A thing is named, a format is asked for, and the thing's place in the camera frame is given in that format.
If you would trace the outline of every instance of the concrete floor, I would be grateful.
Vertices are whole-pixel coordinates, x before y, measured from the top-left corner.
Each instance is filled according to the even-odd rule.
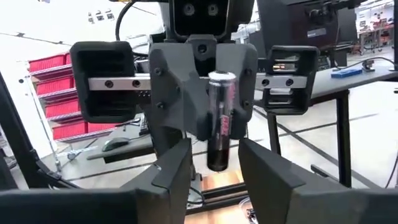
[[[373,57],[374,54],[349,58],[349,64]],[[392,51],[385,49],[377,56],[392,59]],[[349,112],[351,118],[351,160],[354,187],[384,187],[391,174],[397,156],[398,135],[394,128],[398,123],[398,95],[393,93],[396,83],[377,82],[354,88],[349,96]],[[267,122],[260,113],[254,112],[249,122],[249,138],[269,148],[269,132]],[[329,101],[315,105],[303,116],[280,116],[278,123],[284,127],[279,129],[282,155],[294,163],[310,169],[311,164],[336,175],[337,143],[336,143],[336,105]],[[133,138],[137,130],[131,128],[124,135]],[[100,138],[93,144],[103,144],[106,138]],[[74,148],[85,147],[93,140],[74,144]],[[197,172],[211,175],[206,167],[206,144],[193,139],[193,157]],[[145,170],[155,155],[137,157],[112,164],[105,164],[102,159],[88,161],[86,158],[100,152],[100,148],[81,153],[74,161],[61,158],[62,175],[65,179],[84,188],[120,187]],[[239,169],[237,147],[231,149],[228,170]],[[53,158],[44,162],[53,170]],[[12,170],[19,187],[26,189],[19,168]],[[392,179],[390,187],[395,185]]]

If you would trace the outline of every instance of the computer monitor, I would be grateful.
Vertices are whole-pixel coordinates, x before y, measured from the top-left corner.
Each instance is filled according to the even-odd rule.
[[[355,27],[355,20],[340,20],[339,24],[340,16],[335,13],[330,13],[330,17],[316,16],[313,12],[322,10],[324,3],[314,0],[258,0],[265,52],[273,45],[310,45],[323,50],[336,45],[341,37],[346,38],[345,27],[347,24]]]

